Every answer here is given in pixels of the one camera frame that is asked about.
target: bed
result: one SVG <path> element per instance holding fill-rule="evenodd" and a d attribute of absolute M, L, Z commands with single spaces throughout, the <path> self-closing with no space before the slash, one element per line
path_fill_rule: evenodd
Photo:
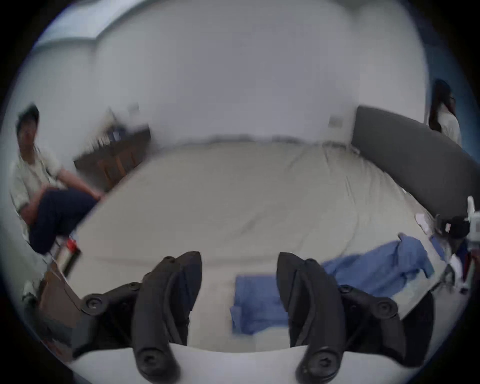
<path fill-rule="evenodd" d="M 165 256 L 200 251 L 203 281 L 188 346 L 204 350 L 202 359 L 206 351 L 278 354 L 289 347 L 287 328 L 232 334 L 236 275 L 274 274 L 279 252 L 321 263 L 402 232 L 421 241 L 434 268 L 429 279 L 419 273 L 393 297 L 404 317 L 445 268 L 415 214 L 459 215 L 468 195 L 480 199 L 478 165 L 451 144 L 423 124 L 359 107 L 352 146 L 238 141 L 165 151 L 123 180 L 78 229 L 83 255 L 69 284 L 80 297 L 102 293 L 141 281 Z M 459 169 L 445 173 L 445 165 Z M 181 346 L 176 351 L 184 353 Z"/>

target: electrical outlet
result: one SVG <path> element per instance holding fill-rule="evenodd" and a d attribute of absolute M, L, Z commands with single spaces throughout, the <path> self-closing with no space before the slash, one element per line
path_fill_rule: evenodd
<path fill-rule="evenodd" d="M 342 128 L 343 119 L 340 116 L 330 115 L 330 120 L 328 121 L 329 128 Z"/>
<path fill-rule="evenodd" d="M 129 115 L 133 115 L 140 111 L 140 106 L 138 105 L 138 103 L 131 103 L 128 105 L 127 110 Z"/>

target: navy pants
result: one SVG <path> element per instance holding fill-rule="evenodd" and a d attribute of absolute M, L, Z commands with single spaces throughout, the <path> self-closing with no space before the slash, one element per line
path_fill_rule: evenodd
<path fill-rule="evenodd" d="M 55 238 L 70 235 L 96 203 L 89 194 L 73 188 L 46 191 L 30 227 L 32 249 L 40 254 L 50 251 Z"/>

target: woman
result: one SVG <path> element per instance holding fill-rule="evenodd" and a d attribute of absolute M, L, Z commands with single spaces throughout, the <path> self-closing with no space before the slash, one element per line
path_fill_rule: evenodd
<path fill-rule="evenodd" d="M 433 85 L 428 125 L 462 146 L 460 126 L 455 116 L 455 99 L 452 97 L 452 88 L 444 80 L 437 79 Z"/>

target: red cap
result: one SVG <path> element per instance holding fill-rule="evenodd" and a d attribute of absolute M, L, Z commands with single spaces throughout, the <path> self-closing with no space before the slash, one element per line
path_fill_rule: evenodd
<path fill-rule="evenodd" d="M 67 248 L 71 253 L 74 253 L 78 249 L 77 242 L 74 239 L 68 239 Z"/>

